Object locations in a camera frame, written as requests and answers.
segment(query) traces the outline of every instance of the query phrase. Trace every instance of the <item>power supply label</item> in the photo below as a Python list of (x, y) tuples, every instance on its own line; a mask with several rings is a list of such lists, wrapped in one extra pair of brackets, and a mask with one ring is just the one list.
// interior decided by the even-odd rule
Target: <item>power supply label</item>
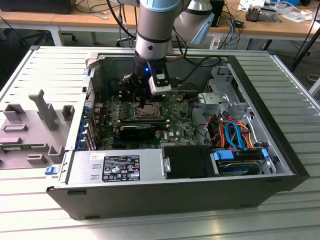
[(102, 180), (104, 182), (122, 182), (140, 180), (140, 156), (105, 156)]

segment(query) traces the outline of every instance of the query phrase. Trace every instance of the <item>blue cable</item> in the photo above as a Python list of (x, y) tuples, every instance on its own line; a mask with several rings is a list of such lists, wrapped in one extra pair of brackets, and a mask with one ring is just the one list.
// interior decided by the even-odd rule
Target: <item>blue cable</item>
[(236, 131), (236, 135), (238, 137), (238, 142), (239, 142), (240, 148), (246, 149), (246, 145), (241, 138), (240, 128), (238, 127), (238, 125), (235, 122), (230, 121), (225, 125), (225, 138), (226, 138), (226, 140), (228, 141), (228, 143), (230, 143), (230, 145), (234, 148), (234, 150), (238, 150), (238, 147), (231, 141), (230, 136), (229, 136), (230, 125), (233, 125), (235, 127), (235, 131)]
[(230, 25), (231, 25), (231, 30), (232, 30), (231, 41), (230, 41), (230, 43), (229, 43), (229, 46), (227, 47), (227, 50), (228, 50), (228, 49), (231, 47), (232, 42), (233, 42), (233, 40), (234, 40), (235, 28), (234, 28), (234, 25), (232, 24), (232, 22), (231, 22), (230, 19), (226, 18), (226, 20), (229, 21), (229, 23), (230, 23)]

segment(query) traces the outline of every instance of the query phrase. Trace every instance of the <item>aluminum profile table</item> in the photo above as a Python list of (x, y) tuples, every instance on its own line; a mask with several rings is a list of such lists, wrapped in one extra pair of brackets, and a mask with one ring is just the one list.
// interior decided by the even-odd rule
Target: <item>aluminum profile table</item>
[[(39, 89), (44, 90), (44, 99), (55, 109), (76, 104), (86, 75), (87, 54), (114, 49), (46, 46), (30, 50), (2, 89), (0, 110), (7, 103), (34, 109), (28, 95)], [(258, 208), (75, 221), (46, 194), (46, 187), (57, 177), (46, 177), (43, 168), (1, 170), (0, 239), (319, 239), (318, 102), (274, 55), (263, 51), (214, 54), (237, 57), (310, 179), (293, 191), (276, 194)]]

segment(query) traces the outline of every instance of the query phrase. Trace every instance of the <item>computer tower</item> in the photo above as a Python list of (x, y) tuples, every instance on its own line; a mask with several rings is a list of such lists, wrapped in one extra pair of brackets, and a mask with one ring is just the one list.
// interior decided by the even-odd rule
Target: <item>computer tower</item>
[(77, 0), (0, 0), (3, 12), (69, 14)]
[(225, 5), (225, 0), (210, 0), (210, 4), (212, 6), (212, 13), (214, 14), (214, 19), (211, 24), (211, 27), (216, 28), (218, 27), (220, 22), (222, 10)]

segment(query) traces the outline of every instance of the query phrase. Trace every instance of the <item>motherboard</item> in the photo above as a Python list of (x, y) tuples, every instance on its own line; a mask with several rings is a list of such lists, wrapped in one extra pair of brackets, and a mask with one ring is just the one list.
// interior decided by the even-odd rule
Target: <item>motherboard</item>
[(166, 145), (197, 145), (188, 100), (170, 92), (139, 107), (121, 92), (95, 104), (98, 150), (159, 149)]

